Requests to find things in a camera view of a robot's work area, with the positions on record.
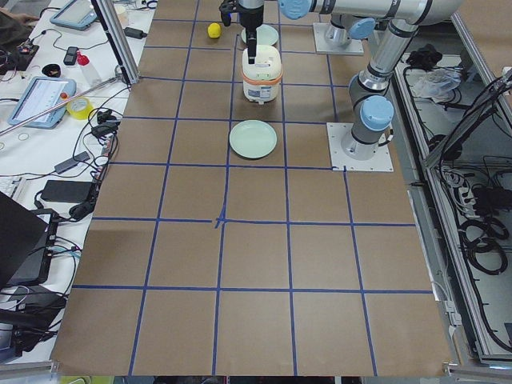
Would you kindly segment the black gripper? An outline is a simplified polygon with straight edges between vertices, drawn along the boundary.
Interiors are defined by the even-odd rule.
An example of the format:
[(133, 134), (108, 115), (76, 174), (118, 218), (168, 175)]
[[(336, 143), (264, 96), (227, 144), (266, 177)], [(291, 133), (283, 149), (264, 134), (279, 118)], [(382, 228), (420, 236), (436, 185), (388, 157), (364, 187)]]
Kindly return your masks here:
[(239, 0), (238, 11), (240, 23), (246, 28), (246, 45), (248, 63), (253, 65), (257, 55), (257, 28), (263, 24), (263, 0)]

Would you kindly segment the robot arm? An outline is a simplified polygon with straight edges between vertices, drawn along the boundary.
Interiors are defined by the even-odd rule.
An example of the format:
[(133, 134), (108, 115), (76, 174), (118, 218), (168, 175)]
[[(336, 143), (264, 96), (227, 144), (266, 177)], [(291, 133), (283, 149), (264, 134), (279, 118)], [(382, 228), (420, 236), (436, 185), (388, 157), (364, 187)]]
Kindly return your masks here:
[(353, 40), (368, 38), (375, 26), (374, 18), (333, 13), (325, 37), (334, 46), (344, 46)]
[(350, 85), (355, 116), (350, 136), (353, 142), (373, 145), (393, 119), (393, 106), (383, 95), (415, 32), (420, 26), (447, 19), (461, 4), (460, 1), (280, 1), (278, 6), (292, 20), (316, 12), (389, 21), (367, 68)]

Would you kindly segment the green plate near arm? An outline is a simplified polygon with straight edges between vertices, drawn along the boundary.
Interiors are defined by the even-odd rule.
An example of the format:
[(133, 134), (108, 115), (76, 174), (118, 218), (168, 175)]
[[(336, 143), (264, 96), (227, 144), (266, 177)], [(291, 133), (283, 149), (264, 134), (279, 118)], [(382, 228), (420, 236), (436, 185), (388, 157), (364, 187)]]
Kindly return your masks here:
[(259, 45), (275, 45), (279, 40), (279, 34), (275, 28), (270, 25), (262, 24), (257, 28), (257, 43)]
[(274, 128), (259, 120), (245, 120), (230, 132), (230, 148), (248, 159), (264, 158), (276, 147), (278, 136)]

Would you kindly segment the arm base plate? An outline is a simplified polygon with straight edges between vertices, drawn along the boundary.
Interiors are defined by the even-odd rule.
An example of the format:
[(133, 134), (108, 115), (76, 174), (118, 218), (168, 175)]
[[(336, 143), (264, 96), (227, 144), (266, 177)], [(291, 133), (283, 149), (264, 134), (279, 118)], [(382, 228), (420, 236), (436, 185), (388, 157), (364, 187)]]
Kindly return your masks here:
[(384, 133), (377, 143), (361, 144), (352, 135), (352, 123), (328, 122), (331, 169), (334, 171), (393, 172), (394, 167)]
[(361, 40), (352, 39), (347, 31), (330, 23), (313, 24), (315, 49), (318, 54), (363, 56)]

